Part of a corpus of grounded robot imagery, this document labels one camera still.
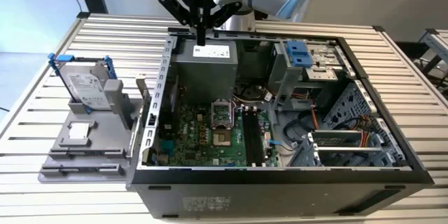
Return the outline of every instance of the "blue drive bracket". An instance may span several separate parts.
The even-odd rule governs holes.
[[[286,41],[286,52],[293,67],[312,67],[313,57],[302,41]]]
[[[48,55],[48,65],[53,69],[56,76],[58,76],[58,78],[61,78],[65,89],[68,90],[68,93],[70,94],[69,97],[72,98],[72,101],[76,101],[74,96],[73,96],[72,92],[69,91],[70,89],[68,88],[68,85],[66,85],[65,80],[62,78],[61,72],[58,71],[58,68],[57,68],[57,65],[56,65],[56,61],[57,62],[58,61],[70,62],[73,59],[74,59],[73,55],[58,55],[57,57],[54,56],[53,53],[50,53]]]
[[[102,60],[106,64],[106,70],[108,70],[108,73],[109,73],[109,78],[110,79],[117,79],[117,74],[114,73],[113,62],[112,62],[112,59],[110,59],[109,55],[106,55]]]

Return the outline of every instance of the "metal slatted table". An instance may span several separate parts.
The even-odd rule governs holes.
[[[138,95],[133,78],[145,74],[148,87],[153,87],[168,27],[180,25],[169,18],[92,14],[74,21],[56,53],[109,55],[125,92]],[[345,38],[436,184],[365,218],[196,222],[448,223],[448,102],[389,36],[368,26],[262,21],[256,28],[266,33]],[[162,222],[152,219],[138,195],[126,192],[124,183],[38,183],[40,165],[68,115],[66,102],[62,83],[45,64],[0,125],[0,217],[6,217],[0,222]]]

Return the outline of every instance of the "green circuit board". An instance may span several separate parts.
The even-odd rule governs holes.
[[[169,166],[229,166],[245,167],[245,145],[241,110],[233,111],[233,127],[228,131],[228,145],[216,145],[210,126],[210,105],[180,105],[177,137],[174,139],[173,156],[168,158]],[[264,132],[270,132],[268,114],[258,113],[260,140]],[[274,149],[265,160],[266,166],[276,166]]]

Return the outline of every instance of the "sticker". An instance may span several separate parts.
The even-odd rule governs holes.
[[[222,45],[206,45],[193,47],[193,57],[230,58],[230,47]]]
[[[184,197],[181,199],[186,211],[226,211],[230,197]]]
[[[264,100],[265,100],[266,102],[269,102],[270,99],[272,99],[272,93],[268,91],[265,94],[266,94],[266,95],[264,96]]]
[[[66,76],[81,103],[94,110],[109,110],[110,106],[97,77],[90,73],[68,73]]]

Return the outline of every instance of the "ram slot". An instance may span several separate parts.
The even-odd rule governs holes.
[[[258,129],[258,118],[256,111],[242,112],[242,131],[245,144],[246,165],[261,166],[262,163],[262,146]]]

